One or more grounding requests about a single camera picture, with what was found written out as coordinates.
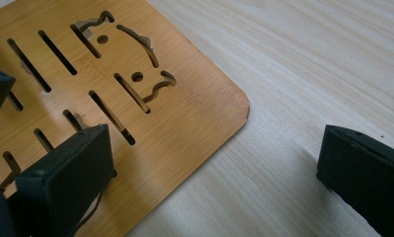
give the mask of wooden board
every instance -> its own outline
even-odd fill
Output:
[[[98,19],[103,11],[110,12],[115,22],[89,28],[88,41],[101,55],[97,58],[70,25]],[[139,37],[120,31],[117,25]],[[39,31],[59,48],[77,71],[75,75]],[[103,35],[109,41],[100,44],[97,40]],[[151,62],[141,40],[151,41],[159,67]],[[29,63],[21,62],[15,45],[48,90],[27,69]],[[246,95],[145,1],[12,3],[0,10],[0,70],[17,79],[12,91],[23,106],[18,111],[6,101],[0,111],[0,182],[10,172],[2,158],[5,151],[12,153],[23,170],[45,154],[34,130],[39,128],[54,146],[75,132],[63,111],[70,111],[84,125],[110,125],[118,177],[79,236],[121,236],[131,230],[243,126],[249,112]],[[171,79],[170,84],[160,84],[168,79],[162,71],[173,75],[176,83]],[[135,72],[143,74],[140,82],[132,81]],[[145,103],[151,113],[132,99],[115,73],[144,101],[152,90],[163,86],[154,100]],[[91,91],[134,137],[134,145],[128,144],[98,107]],[[8,189],[6,195],[13,191]]]

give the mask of white wooden table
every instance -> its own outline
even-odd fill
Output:
[[[326,124],[394,148],[394,0],[149,2],[251,114],[129,236],[378,236],[315,174]]]

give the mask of light wood tabletop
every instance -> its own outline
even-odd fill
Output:
[[[326,124],[394,148],[394,0],[149,2],[251,111],[128,236],[378,236],[315,175]]]

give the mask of brown wooden board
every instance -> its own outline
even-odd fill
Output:
[[[99,22],[104,11],[115,21],[81,34],[97,58],[70,26]],[[77,73],[63,65],[46,38]],[[29,62],[21,61],[21,52]],[[30,63],[49,88],[27,69]],[[127,233],[242,127],[249,113],[246,95],[146,1],[12,3],[0,10],[0,70],[16,78],[12,92],[23,106],[18,111],[7,100],[0,111],[0,183],[10,173],[4,152],[23,170],[46,153],[37,128],[53,146],[75,132],[64,111],[84,126],[110,125],[118,176],[79,236]],[[134,145],[119,132],[123,128]],[[5,195],[14,191],[10,187]]]

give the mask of bamboo board with cutouts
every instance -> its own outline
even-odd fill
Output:
[[[25,170],[75,130],[110,125],[118,176],[79,236],[127,233],[249,112],[246,95],[146,1],[19,0],[0,10],[0,70],[17,80],[0,111],[0,182],[4,156]]]

